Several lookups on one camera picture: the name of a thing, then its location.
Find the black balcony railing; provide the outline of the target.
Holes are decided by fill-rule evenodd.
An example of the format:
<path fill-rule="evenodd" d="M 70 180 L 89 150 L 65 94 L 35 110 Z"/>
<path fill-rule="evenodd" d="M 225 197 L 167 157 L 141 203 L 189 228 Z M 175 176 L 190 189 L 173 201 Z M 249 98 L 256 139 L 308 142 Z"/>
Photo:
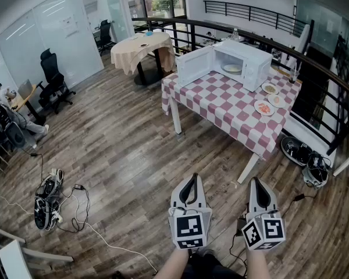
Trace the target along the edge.
<path fill-rule="evenodd" d="M 222 1 L 204 1 L 205 18 L 263 35 L 300 38 L 305 32 L 312 35 L 314 21 L 306 23 L 295 17 L 257 6 Z"/>

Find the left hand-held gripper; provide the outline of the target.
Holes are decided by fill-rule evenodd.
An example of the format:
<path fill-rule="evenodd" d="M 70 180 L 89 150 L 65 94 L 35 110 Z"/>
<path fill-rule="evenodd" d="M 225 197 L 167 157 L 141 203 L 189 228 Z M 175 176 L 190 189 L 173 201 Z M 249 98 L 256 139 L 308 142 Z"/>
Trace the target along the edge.
<path fill-rule="evenodd" d="M 206 247 L 212 209 L 206 208 L 206 197 L 201 177 L 194 173 L 182 180 L 172 191 L 169 208 L 169 226 L 177 249 Z M 191 205 L 195 208 L 177 207 Z"/>

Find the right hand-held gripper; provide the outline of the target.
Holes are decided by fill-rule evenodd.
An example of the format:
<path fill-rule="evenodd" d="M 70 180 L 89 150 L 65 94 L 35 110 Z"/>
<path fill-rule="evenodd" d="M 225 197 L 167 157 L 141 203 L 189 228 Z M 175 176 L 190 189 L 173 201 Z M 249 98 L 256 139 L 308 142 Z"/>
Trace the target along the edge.
<path fill-rule="evenodd" d="M 273 190 L 259 178 L 250 181 L 246 225 L 241 229 L 249 251 L 268 251 L 286 240 L 286 226 Z"/>

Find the black bag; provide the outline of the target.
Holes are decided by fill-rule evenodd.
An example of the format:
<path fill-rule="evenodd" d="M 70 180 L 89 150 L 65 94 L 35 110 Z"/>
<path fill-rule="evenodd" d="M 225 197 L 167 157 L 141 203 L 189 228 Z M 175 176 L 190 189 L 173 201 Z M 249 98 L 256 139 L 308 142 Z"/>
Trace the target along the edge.
<path fill-rule="evenodd" d="M 304 167 L 312 153 L 312 149 L 295 137 L 284 137 L 280 142 L 283 153 L 294 163 Z"/>

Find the glass of dark drink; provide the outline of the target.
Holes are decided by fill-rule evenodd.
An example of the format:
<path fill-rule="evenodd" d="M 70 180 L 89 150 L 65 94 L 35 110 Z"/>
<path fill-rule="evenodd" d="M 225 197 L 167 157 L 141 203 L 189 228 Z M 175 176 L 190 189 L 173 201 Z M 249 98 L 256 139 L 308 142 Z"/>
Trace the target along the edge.
<path fill-rule="evenodd" d="M 289 71 L 289 82 L 294 84 L 297 81 L 299 71 L 297 70 L 297 63 Z"/>

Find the black pedestal table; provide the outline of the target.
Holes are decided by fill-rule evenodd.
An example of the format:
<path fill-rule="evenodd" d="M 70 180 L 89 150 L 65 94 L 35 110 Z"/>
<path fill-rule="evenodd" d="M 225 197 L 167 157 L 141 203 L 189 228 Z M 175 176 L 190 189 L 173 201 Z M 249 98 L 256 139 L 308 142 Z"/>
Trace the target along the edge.
<path fill-rule="evenodd" d="M 155 84 L 164 76 L 164 71 L 161 66 L 161 60 L 159 57 L 159 50 L 154 50 L 155 61 L 156 61 L 156 69 L 143 70 L 141 62 L 137 65 L 138 76 L 134 78 L 134 82 L 137 85 L 148 86 Z"/>

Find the large window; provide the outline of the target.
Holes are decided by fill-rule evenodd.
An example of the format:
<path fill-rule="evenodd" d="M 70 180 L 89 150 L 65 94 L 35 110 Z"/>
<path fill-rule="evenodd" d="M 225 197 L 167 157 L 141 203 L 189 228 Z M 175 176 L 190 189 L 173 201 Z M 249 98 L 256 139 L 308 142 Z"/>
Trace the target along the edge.
<path fill-rule="evenodd" d="M 173 18 L 186 15 L 186 0 L 128 0 L 132 18 Z"/>

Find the black office chair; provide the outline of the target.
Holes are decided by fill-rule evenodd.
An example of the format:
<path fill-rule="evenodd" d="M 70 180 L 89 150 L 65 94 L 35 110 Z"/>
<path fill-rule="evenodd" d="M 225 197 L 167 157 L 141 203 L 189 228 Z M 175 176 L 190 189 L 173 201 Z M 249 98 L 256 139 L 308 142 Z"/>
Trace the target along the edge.
<path fill-rule="evenodd" d="M 102 55 L 103 52 L 113 46 L 113 42 L 111 40 L 111 23 L 107 20 L 103 20 L 100 24 L 100 35 L 99 40 L 96 41 L 97 48 L 99 50 L 99 54 Z"/>
<path fill-rule="evenodd" d="M 73 104 L 67 97 L 75 95 L 76 92 L 71 91 L 66 85 L 65 77 L 58 68 L 56 53 L 52 53 L 48 48 L 41 53 L 40 60 L 47 85 L 43 86 L 42 82 L 38 83 L 37 88 L 42 90 L 38 102 L 44 109 L 52 108 L 57 115 L 62 102 Z"/>

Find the red white checkered tablecloth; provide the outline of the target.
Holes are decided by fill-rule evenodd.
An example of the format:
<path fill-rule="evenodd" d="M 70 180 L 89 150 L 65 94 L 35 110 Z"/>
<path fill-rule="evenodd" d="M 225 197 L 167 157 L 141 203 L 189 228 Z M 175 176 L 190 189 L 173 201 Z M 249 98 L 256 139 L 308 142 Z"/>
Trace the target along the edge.
<path fill-rule="evenodd" d="M 301 90 L 301 82 L 290 83 L 280 73 L 268 76 L 265 83 L 271 83 L 279 90 L 286 105 L 275 108 L 272 116 L 263 116 L 254 108 L 257 100 L 268 102 L 268 95 L 260 87 L 254 92 L 243 88 L 242 84 L 215 71 L 181 87 L 178 75 L 173 73 L 162 79 L 162 109 L 168 114 L 171 96 L 193 112 L 207 119 L 242 143 L 261 159 L 268 159 L 276 146 Z"/>

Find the plate with pale bun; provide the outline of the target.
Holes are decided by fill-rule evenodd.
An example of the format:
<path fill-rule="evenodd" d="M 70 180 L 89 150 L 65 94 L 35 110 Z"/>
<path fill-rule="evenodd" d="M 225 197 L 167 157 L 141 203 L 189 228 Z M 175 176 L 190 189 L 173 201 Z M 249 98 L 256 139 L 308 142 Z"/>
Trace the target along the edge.
<path fill-rule="evenodd" d="M 284 108 L 286 105 L 285 100 L 279 95 L 269 94 L 268 101 L 271 105 L 273 105 L 276 108 Z"/>

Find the beige round tablecloth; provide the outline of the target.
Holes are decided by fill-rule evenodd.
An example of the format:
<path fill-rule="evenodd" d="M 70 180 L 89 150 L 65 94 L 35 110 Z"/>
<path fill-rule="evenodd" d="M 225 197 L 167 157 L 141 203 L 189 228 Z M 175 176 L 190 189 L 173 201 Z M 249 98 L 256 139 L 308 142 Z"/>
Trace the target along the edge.
<path fill-rule="evenodd" d="M 131 41 L 132 37 L 138 37 L 138 39 Z M 163 70 L 165 72 L 176 70 L 175 52 L 168 33 L 153 32 L 150 37 L 146 37 L 145 34 L 135 34 L 132 37 L 126 38 L 111 48 L 111 63 L 117 69 L 122 69 L 126 75 L 130 72 L 134 73 L 138 63 L 150 52 L 158 49 Z M 148 44 L 148 46 L 142 48 L 141 44 Z"/>

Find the person's left forearm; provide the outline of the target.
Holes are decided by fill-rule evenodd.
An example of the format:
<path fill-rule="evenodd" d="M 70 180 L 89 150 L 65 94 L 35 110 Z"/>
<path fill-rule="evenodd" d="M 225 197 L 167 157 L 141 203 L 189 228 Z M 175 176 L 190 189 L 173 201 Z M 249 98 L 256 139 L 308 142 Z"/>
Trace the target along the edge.
<path fill-rule="evenodd" d="M 181 279 L 189 259 L 188 249 L 175 249 L 153 279 Z"/>

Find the grey laptop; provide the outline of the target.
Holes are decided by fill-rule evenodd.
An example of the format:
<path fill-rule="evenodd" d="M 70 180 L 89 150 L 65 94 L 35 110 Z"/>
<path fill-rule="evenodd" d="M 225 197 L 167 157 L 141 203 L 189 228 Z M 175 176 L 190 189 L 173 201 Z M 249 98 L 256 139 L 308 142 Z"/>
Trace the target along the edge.
<path fill-rule="evenodd" d="M 28 98 L 33 91 L 33 85 L 30 82 L 29 79 L 24 81 L 19 87 L 18 87 L 18 94 L 21 96 L 22 99 Z"/>

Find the white microwave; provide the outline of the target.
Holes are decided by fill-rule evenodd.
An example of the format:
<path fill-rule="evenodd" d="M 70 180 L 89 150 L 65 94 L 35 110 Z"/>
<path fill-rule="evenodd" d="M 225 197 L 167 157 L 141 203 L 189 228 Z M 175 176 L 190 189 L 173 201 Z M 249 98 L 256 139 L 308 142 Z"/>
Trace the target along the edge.
<path fill-rule="evenodd" d="M 205 46 L 176 58 L 178 83 L 182 87 L 215 71 L 242 84 L 250 92 L 256 91 L 268 79 L 271 63 L 271 54 L 233 40 Z M 242 66 L 241 75 L 225 72 L 222 66 L 228 64 Z"/>

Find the black gear on floor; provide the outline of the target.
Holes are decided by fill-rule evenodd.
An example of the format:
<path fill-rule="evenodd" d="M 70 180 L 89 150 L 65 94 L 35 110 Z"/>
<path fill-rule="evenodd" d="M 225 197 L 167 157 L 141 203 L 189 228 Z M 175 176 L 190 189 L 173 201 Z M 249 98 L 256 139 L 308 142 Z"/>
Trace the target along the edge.
<path fill-rule="evenodd" d="M 329 158 L 320 153 L 312 152 L 302 170 L 304 183 L 314 190 L 322 188 L 328 181 L 331 163 Z"/>

